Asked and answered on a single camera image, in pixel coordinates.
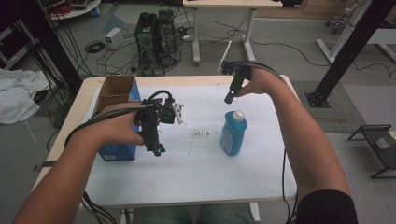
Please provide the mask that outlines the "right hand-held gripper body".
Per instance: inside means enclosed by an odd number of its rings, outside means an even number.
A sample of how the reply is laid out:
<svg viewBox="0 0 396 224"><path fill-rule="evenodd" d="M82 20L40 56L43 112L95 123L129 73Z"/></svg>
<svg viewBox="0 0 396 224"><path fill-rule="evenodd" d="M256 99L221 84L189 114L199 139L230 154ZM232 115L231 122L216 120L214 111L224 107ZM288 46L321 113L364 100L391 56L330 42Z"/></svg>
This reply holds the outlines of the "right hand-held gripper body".
<svg viewBox="0 0 396 224"><path fill-rule="evenodd" d="M217 71L223 75L239 76L245 80L251 80L250 66L247 62L227 62L226 57L229 53L232 41L228 42L226 49L220 59Z"/></svg>

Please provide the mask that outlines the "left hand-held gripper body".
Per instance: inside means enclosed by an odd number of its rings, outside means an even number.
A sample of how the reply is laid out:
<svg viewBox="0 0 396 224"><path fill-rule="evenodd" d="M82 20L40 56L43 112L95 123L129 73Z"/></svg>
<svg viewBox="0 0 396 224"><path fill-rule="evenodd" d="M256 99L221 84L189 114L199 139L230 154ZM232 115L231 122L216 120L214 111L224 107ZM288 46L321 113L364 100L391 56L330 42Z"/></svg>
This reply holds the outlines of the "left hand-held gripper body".
<svg viewBox="0 0 396 224"><path fill-rule="evenodd" d="M138 113L138 120L142 131L154 130L160 123L181 124L183 104L177 103L170 92L165 99L160 92L154 92L142 102L143 108Z"/></svg>

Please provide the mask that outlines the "blue bottle with white cap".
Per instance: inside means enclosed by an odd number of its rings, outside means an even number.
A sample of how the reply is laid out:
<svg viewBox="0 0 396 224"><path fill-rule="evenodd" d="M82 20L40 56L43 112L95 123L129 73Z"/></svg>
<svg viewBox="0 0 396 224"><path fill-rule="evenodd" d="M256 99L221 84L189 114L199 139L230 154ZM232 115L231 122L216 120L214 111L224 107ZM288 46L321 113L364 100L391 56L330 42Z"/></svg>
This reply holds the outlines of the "blue bottle with white cap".
<svg viewBox="0 0 396 224"><path fill-rule="evenodd" d="M228 156L233 157L239 153L247 126L243 111L235 110L225 114L225 122L220 135L220 146Z"/></svg>

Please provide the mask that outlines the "blue cardboard box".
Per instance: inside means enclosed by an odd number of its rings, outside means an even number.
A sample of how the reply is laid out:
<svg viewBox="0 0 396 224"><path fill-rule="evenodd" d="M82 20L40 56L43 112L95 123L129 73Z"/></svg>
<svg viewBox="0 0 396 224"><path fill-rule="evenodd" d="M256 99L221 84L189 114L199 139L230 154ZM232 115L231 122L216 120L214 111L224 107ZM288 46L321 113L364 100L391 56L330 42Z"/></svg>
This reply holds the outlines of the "blue cardboard box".
<svg viewBox="0 0 396 224"><path fill-rule="evenodd" d="M98 92L94 113L108 105L128 101L140 101L140 93L133 75L109 76ZM136 145L107 144L100 148L99 155L104 161L133 161Z"/></svg>

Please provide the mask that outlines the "person's right hand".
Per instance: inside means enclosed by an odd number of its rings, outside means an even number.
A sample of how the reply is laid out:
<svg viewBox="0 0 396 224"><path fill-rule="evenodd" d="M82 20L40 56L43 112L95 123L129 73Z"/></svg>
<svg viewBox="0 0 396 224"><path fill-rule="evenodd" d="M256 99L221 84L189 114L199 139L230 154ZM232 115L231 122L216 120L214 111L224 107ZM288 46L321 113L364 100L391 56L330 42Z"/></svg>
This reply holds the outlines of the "person's right hand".
<svg viewBox="0 0 396 224"><path fill-rule="evenodd" d="M247 94L272 94L282 90L286 84L272 72L257 67L251 69L251 79L237 94L242 97Z"/></svg>

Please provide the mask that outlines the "person's left hand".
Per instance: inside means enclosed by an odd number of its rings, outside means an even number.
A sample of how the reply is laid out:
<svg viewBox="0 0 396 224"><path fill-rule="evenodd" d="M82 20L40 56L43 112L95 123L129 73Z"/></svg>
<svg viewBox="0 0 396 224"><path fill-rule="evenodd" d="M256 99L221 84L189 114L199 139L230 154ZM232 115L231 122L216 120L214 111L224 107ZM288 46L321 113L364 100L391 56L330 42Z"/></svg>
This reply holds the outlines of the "person's left hand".
<svg viewBox="0 0 396 224"><path fill-rule="evenodd" d="M111 118L94 123L93 133L98 136L102 144L143 145L142 136L134 130L135 116L139 107L139 102L106 106L103 111Z"/></svg>

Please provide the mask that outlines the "white table mat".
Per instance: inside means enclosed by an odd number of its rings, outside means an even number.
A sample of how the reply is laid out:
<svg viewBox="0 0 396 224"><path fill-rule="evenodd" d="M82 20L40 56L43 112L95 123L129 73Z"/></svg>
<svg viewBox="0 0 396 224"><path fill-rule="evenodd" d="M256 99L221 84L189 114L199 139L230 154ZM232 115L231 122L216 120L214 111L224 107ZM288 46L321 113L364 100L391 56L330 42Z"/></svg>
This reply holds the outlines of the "white table mat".
<svg viewBox="0 0 396 224"><path fill-rule="evenodd" d="M169 87L184 105L181 124L162 124L165 152L156 157L138 147L134 161L95 159L86 190L102 206L214 203L291 198L296 183L274 104L266 95L250 94L230 105L224 84ZM240 152L230 157L220 146L229 111L245 113L247 129Z"/></svg>

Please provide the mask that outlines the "white-legged background desk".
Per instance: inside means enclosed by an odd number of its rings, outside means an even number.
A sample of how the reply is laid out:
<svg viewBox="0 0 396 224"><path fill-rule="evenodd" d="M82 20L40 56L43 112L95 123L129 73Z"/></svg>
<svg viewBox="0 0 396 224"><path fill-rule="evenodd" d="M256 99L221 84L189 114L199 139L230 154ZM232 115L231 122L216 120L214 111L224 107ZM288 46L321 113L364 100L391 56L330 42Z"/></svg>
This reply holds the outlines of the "white-legged background desk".
<svg viewBox="0 0 396 224"><path fill-rule="evenodd" d="M283 4L280 0L183 0L184 7L191 7L193 9L193 40L192 40L192 61L196 66L201 62L200 41L198 38L198 28L200 20L200 9L202 10L216 10L231 14L245 10L247 12L247 29L242 36L242 43L245 48L247 59L254 61L255 56L250 44L250 36L254 24L255 13L259 8L274 9L282 8Z"/></svg>

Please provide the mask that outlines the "person's legs in jeans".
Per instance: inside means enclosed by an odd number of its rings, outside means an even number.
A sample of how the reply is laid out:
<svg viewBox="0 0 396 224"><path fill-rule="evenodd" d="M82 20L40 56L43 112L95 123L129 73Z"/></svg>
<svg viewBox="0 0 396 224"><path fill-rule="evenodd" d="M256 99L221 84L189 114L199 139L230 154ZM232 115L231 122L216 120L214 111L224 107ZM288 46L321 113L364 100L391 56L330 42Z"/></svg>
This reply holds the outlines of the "person's legs in jeans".
<svg viewBox="0 0 396 224"><path fill-rule="evenodd" d="M249 203L136 208L133 224L255 224Z"/></svg>

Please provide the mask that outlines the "black computer tower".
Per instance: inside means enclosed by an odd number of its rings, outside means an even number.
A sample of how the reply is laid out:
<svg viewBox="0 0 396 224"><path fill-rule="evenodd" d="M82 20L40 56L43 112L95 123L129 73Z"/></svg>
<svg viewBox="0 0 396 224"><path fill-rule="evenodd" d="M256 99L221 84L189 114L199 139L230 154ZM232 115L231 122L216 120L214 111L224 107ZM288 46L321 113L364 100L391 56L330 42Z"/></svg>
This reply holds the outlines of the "black computer tower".
<svg viewBox="0 0 396 224"><path fill-rule="evenodd" d="M177 51L176 31L174 25L174 11L160 10L157 17L157 26L160 39L160 55Z"/></svg>
<svg viewBox="0 0 396 224"><path fill-rule="evenodd" d="M158 36L156 31L157 16L142 12L134 30L134 37L139 53L139 76L151 76L152 69L158 61Z"/></svg>

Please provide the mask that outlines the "small white box device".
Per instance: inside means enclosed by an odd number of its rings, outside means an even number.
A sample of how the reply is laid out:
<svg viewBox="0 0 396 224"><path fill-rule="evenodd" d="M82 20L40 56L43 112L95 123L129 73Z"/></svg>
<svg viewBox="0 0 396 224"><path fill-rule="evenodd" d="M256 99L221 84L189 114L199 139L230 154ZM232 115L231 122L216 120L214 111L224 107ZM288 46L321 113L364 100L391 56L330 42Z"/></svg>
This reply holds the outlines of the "small white box device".
<svg viewBox="0 0 396 224"><path fill-rule="evenodd" d="M121 28L113 28L105 35L105 40L110 49L119 47L124 41Z"/></svg>

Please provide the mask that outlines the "grey floor mat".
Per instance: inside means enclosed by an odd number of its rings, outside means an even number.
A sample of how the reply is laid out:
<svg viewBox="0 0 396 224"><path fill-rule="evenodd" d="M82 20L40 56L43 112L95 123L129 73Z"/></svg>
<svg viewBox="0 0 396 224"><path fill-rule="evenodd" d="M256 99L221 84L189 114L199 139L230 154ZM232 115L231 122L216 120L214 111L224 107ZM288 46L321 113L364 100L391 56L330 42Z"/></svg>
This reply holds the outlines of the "grey floor mat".
<svg viewBox="0 0 396 224"><path fill-rule="evenodd" d="M318 85L317 81L292 81L300 101L325 133L353 133L366 122L354 105L344 86L338 83L327 102L313 107L306 97Z"/></svg>

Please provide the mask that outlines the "white metal stand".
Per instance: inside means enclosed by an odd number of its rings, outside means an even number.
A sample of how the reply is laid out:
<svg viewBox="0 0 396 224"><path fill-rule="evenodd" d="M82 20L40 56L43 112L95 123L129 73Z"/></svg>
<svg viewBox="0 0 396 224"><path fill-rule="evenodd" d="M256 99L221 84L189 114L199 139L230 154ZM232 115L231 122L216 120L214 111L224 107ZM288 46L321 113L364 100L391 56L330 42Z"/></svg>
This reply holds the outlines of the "white metal stand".
<svg viewBox="0 0 396 224"><path fill-rule="evenodd" d="M372 0L354 0L352 6L345 10L341 16L341 18L345 18L343 21L345 28L331 49L329 49L321 39L318 38L316 40L318 47L329 63L333 63L335 61L336 56L349 39L361 16L364 14L368 6L370 6L371 1Z"/></svg>

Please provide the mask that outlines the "white table leg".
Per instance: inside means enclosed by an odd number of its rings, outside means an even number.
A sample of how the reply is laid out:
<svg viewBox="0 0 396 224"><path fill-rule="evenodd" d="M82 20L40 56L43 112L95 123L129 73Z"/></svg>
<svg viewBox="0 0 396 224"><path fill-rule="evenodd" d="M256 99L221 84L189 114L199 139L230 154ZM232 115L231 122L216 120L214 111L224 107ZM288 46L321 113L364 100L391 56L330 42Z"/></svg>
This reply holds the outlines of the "white table leg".
<svg viewBox="0 0 396 224"><path fill-rule="evenodd" d="M257 203L250 203L250 211L256 224L261 224L260 210Z"/></svg>

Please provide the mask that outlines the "round white table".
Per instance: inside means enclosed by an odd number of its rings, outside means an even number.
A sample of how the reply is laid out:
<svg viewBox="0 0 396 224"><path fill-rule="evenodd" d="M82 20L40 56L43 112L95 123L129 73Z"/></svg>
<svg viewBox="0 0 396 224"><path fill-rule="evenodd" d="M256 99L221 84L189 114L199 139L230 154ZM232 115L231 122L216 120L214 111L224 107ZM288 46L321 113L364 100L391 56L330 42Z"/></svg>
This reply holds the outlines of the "round white table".
<svg viewBox="0 0 396 224"><path fill-rule="evenodd" d="M53 21L75 18L96 10L101 0L38 0Z"/></svg>

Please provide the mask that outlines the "white cloth heap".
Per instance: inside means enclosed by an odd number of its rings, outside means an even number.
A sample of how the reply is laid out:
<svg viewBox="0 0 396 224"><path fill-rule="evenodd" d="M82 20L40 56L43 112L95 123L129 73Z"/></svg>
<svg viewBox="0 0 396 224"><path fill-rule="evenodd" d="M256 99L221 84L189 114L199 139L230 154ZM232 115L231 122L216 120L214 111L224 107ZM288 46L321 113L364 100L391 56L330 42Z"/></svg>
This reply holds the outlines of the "white cloth heap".
<svg viewBox="0 0 396 224"><path fill-rule="evenodd" d="M0 123L14 124L32 117L39 109L35 95L48 86L42 71L0 68Z"/></svg>

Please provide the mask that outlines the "person's black sleeve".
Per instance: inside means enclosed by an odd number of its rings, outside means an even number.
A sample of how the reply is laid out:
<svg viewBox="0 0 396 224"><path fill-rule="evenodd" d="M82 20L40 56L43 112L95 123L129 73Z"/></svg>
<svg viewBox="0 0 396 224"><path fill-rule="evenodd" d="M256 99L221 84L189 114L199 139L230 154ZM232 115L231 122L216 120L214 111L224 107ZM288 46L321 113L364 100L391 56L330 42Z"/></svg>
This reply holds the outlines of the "person's black sleeve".
<svg viewBox="0 0 396 224"><path fill-rule="evenodd" d="M359 224L353 199L334 189L304 196L298 204L296 224Z"/></svg>

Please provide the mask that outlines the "low black metal rack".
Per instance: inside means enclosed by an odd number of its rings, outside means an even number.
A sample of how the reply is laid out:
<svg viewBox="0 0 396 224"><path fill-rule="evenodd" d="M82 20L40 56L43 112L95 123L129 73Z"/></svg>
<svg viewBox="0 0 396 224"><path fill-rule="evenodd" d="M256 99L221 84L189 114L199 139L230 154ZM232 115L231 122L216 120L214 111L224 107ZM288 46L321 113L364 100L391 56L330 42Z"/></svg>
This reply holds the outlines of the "low black metal rack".
<svg viewBox="0 0 396 224"><path fill-rule="evenodd" d="M348 137L348 141L352 141L357 134L361 134L382 164L383 168L371 175L372 179L396 179L396 143L383 147L377 144L378 140L389 134L390 128L390 124L361 125Z"/></svg>

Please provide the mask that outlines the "black metal stand post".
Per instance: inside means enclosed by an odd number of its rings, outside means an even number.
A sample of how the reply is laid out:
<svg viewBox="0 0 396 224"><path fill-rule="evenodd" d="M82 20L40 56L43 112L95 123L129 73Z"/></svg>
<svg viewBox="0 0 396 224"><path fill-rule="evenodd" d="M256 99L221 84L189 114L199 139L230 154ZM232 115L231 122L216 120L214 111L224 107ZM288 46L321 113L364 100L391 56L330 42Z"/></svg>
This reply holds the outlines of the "black metal stand post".
<svg viewBox="0 0 396 224"><path fill-rule="evenodd" d="M306 94L308 102L313 107L327 102L336 84L367 44L378 45L396 63L396 53L388 48L388 45L396 45L396 28L380 28L380 24L394 8L396 0L371 1L324 78L313 92Z"/></svg>
<svg viewBox="0 0 396 224"><path fill-rule="evenodd" d="M64 78L71 93L77 94L82 80L77 70L69 60L59 38L50 25L50 19L37 0L15 0L17 9L21 12L22 20L27 24L39 43L51 58L57 70Z"/></svg>

